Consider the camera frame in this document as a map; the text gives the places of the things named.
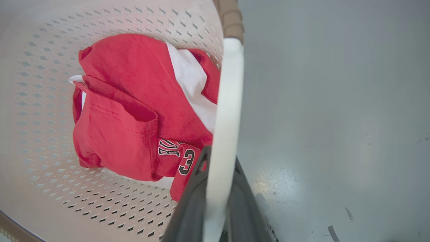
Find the folded clothes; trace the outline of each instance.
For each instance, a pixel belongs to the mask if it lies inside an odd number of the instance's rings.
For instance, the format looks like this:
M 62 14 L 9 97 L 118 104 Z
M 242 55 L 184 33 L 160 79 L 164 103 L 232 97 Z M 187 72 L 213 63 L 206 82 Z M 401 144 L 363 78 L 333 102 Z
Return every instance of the folded clothes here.
M 73 140 L 81 166 L 136 180 L 174 177 L 178 201 L 212 143 L 220 72 L 201 50 L 122 34 L 79 52 Z

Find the red fabric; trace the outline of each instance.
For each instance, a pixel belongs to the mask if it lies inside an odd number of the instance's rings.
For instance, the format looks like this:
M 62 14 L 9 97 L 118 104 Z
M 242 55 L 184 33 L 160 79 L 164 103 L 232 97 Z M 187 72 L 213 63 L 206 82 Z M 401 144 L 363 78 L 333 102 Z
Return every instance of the red fabric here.
M 215 83 L 202 94 L 216 102 L 219 71 L 206 55 L 197 60 Z M 177 83 L 167 45 L 117 35 L 81 50 L 79 62 L 86 76 L 84 84 L 75 82 L 73 140 L 81 166 L 107 167 L 136 180 L 175 177 L 170 193 L 178 201 L 212 134 Z

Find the basket handle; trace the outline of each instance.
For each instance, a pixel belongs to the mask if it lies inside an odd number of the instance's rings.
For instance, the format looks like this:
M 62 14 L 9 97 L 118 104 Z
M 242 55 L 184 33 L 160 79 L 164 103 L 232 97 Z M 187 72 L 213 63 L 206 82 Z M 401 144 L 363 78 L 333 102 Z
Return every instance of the basket handle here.
M 237 0 L 213 0 L 221 21 L 224 38 L 236 38 L 243 44 L 245 28 Z

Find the laundry basket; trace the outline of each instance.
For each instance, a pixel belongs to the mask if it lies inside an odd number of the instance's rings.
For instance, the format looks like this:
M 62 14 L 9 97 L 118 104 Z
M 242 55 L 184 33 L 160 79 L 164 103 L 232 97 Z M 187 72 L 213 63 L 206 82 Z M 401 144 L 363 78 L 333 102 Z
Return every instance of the laundry basket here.
M 80 49 L 123 33 L 205 50 L 221 68 L 224 37 L 243 43 L 236 3 L 21 0 L 10 6 L 1 10 L 8 24 L 0 25 L 0 230 L 16 241 L 161 240 L 176 207 L 169 190 L 79 166 L 68 78 L 84 74 Z M 234 88 L 223 81 L 237 76 L 229 72 L 222 70 L 220 90 Z M 218 108 L 223 100 L 220 95 Z

